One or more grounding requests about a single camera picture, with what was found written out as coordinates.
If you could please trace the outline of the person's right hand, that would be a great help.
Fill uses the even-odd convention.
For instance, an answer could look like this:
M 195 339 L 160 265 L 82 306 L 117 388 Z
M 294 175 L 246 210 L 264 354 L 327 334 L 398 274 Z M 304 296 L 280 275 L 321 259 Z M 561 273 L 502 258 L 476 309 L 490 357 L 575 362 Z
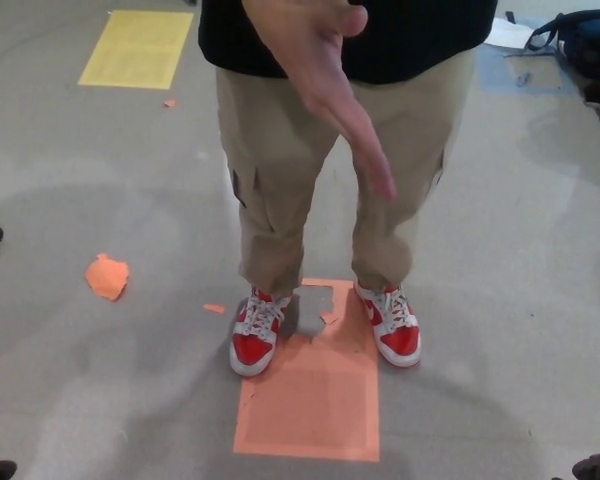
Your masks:
M 364 30 L 366 9 L 347 1 L 244 1 L 242 5 L 306 108 L 349 143 L 353 159 L 375 192 L 394 199 L 389 162 L 342 68 L 343 41 Z

